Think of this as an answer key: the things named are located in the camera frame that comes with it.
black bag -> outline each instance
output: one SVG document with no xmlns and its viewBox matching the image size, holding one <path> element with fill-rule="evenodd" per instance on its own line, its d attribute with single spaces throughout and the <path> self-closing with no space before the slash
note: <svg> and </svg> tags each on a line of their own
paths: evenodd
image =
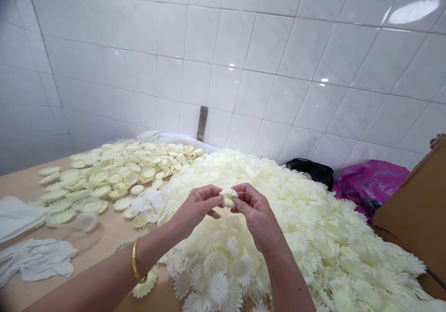
<svg viewBox="0 0 446 312">
<path fill-rule="evenodd" d="M 297 170 L 311 175 L 313 181 L 321 182 L 331 191 L 335 183 L 333 178 L 333 169 L 329 166 L 315 163 L 307 159 L 293 159 L 285 165 L 288 169 Z"/>
</svg>

metal bracket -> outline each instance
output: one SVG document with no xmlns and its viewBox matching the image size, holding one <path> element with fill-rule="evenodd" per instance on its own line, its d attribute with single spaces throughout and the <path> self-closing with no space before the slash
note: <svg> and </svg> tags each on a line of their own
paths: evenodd
<svg viewBox="0 0 446 312">
<path fill-rule="evenodd" d="M 208 108 L 202 106 L 200 109 L 200 118 L 198 119 L 197 140 L 203 141 L 206 130 L 206 120 L 208 119 Z"/>
</svg>

white tile wall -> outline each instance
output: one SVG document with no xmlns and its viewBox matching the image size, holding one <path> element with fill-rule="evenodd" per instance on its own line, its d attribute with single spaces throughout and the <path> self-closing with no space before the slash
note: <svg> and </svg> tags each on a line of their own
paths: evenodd
<svg viewBox="0 0 446 312">
<path fill-rule="evenodd" d="M 0 0 L 1 104 L 61 104 L 75 151 L 146 129 L 193 137 L 200 105 L 207 143 L 334 169 L 411 169 L 446 129 L 446 0 L 33 3 L 44 46 L 29 2 Z"/>
<path fill-rule="evenodd" d="M 32 0 L 0 0 L 0 175 L 73 153 Z"/>
</svg>

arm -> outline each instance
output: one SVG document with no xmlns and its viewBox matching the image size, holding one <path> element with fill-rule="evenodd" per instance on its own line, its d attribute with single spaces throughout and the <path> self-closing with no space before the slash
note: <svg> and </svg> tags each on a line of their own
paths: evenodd
<svg viewBox="0 0 446 312">
<path fill-rule="evenodd" d="M 265 258 L 274 309 L 277 312 L 293 311 L 298 306 L 301 311 L 315 312 L 310 291 L 266 197 L 249 183 L 232 188 L 239 197 L 233 198 L 236 210 L 232 212 L 240 212 L 246 217 L 254 243 Z"/>
<path fill-rule="evenodd" d="M 223 196 L 220 188 L 208 185 L 193 189 L 174 216 L 138 241 L 136 262 L 144 277 L 158 260 L 187 238 Z M 54 289 L 25 309 L 37 311 L 113 311 L 137 284 L 131 266 L 132 246 L 120 250 Z"/>
</svg>

hand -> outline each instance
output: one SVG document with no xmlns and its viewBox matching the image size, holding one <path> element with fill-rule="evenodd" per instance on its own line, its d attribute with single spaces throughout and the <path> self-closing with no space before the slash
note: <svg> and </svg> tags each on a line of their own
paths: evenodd
<svg viewBox="0 0 446 312">
<path fill-rule="evenodd" d="M 182 239 L 186 239 L 201 223 L 206 215 L 218 219 L 220 215 L 212 210 L 222 206 L 223 196 L 220 195 L 221 188 L 209 184 L 205 187 L 192 189 L 184 203 L 169 220 L 177 228 L 177 233 Z"/>
<path fill-rule="evenodd" d="M 240 212 L 246 217 L 248 230 L 259 252 L 268 253 L 276 251 L 283 243 L 287 245 L 266 197 L 249 183 L 232 188 L 238 193 L 238 198 L 232 199 L 236 209 L 232 209 L 231 212 Z"/>
</svg>

